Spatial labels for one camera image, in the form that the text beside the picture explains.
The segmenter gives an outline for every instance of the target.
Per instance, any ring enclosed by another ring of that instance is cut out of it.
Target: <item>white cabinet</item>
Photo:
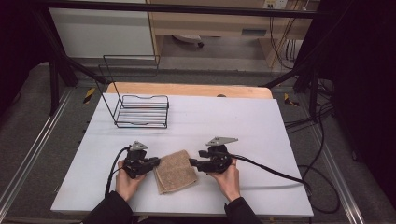
[[[146,3],[145,0],[101,1]],[[154,54],[147,12],[51,8],[50,13],[70,57]]]

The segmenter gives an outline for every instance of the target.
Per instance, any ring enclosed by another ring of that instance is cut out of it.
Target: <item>towel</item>
[[[189,153],[181,150],[161,158],[154,168],[158,192],[164,194],[186,188],[197,181],[195,170],[190,166]]]

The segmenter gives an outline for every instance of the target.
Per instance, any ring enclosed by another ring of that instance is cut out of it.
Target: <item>hand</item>
[[[135,179],[128,176],[123,167],[123,161],[119,161],[119,173],[116,176],[116,192],[125,200],[129,201],[134,194],[137,192],[140,182],[146,177],[146,175],[140,175]]]
[[[222,194],[229,202],[241,197],[239,192],[239,170],[236,168],[236,159],[233,158],[231,165],[222,173],[210,173],[216,179]]]

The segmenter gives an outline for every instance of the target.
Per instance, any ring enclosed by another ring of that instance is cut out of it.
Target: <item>white tabletop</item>
[[[110,103],[115,93],[105,93]],[[162,157],[186,149],[192,158],[206,150],[215,136],[235,137],[226,145],[281,173],[301,178],[276,100],[169,95],[167,129],[121,129],[99,102],[59,193],[51,207],[62,213],[90,212],[104,198],[111,165],[123,147],[135,140],[149,146],[147,157]],[[258,216],[312,217],[304,186],[239,161],[241,194]],[[224,216],[227,202],[216,181],[197,172],[186,189],[160,195],[152,172],[129,202],[136,215]],[[115,179],[111,189],[115,188]]]

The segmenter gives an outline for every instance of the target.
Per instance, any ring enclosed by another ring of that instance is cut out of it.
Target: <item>black sleeve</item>
[[[242,197],[225,204],[224,210],[231,224],[262,224]]]
[[[126,224],[132,222],[132,209],[116,191],[111,191],[85,218],[83,224]]]

